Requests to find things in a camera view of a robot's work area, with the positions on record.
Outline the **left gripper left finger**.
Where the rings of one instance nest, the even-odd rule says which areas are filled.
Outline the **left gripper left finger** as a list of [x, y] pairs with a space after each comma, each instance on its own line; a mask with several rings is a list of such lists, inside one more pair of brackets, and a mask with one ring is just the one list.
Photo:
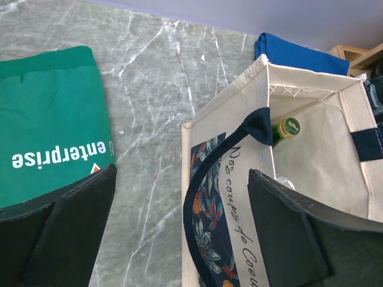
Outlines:
[[1, 286], [88, 286], [115, 194], [110, 164], [1, 209]]

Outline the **beige canvas tote bag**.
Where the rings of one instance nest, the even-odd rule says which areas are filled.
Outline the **beige canvas tote bag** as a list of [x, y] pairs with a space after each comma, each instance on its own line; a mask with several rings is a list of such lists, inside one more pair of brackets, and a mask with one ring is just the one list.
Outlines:
[[[286, 118], [300, 133], [272, 147]], [[382, 131], [363, 82], [260, 56], [182, 126], [183, 286], [270, 286], [249, 171], [341, 212], [382, 223]]]

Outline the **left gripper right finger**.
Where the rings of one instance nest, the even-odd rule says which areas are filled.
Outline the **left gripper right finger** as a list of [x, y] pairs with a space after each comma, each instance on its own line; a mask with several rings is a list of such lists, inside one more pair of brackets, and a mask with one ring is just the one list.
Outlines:
[[251, 169], [248, 194], [270, 286], [382, 286], [382, 223]]

